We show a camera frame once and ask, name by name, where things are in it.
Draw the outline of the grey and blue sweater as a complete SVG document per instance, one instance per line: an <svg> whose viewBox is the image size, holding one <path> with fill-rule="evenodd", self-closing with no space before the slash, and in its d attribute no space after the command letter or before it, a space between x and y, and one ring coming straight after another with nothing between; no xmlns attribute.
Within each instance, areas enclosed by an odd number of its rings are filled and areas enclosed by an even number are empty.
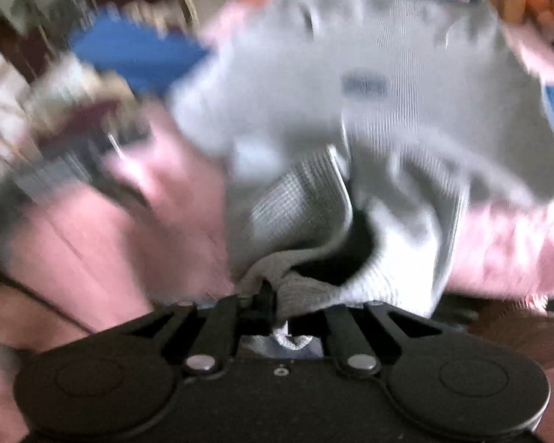
<svg viewBox="0 0 554 443"><path fill-rule="evenodd" d="M431 315L472 206L554 199L547 91L493 10L459 0L273 0L180 70L167 45L132 87L162 97L112 167L149 203L113 279L160 303L252 293L287 320L385 302Z"/></svg>

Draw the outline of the pink towel cloth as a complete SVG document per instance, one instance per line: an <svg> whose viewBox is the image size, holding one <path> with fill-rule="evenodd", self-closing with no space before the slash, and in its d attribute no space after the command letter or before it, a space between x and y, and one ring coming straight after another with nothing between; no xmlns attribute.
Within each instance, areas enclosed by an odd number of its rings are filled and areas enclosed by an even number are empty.
<svg viewBox="0 0 554 443"><path fill-rule="evenodd" d="M209 35L215 42L212 53L272 1L260 9L247 3L224 7ZM519 62L547 91L554 85L554 48L531 26L501 26ZM164 109L165 104L144 109L143 117L151 128L154 117ZM14 211L0 227L0 270L23 284L23 289L15 290L0 283L0 442L16 442L27 433L11 392L15 349L52 349L90 331L109 329L143 316L155 304L169 304L133 297L125 283L113 279L113 256L125 225L135 213L150 209L143 192L113 169L112 160L120 151L106 157L104 167L117 182L140 192L143 203L122 206L85 183L73 182ZM537 271L509 270L505 264L492 266L486 255L492 234L477 230L475 224L477 212L482 209L519 210L543 203L470 207L459 243L471 250L473 257L457 261L445 289L519 293L536 285L540 281Z"/></svg>

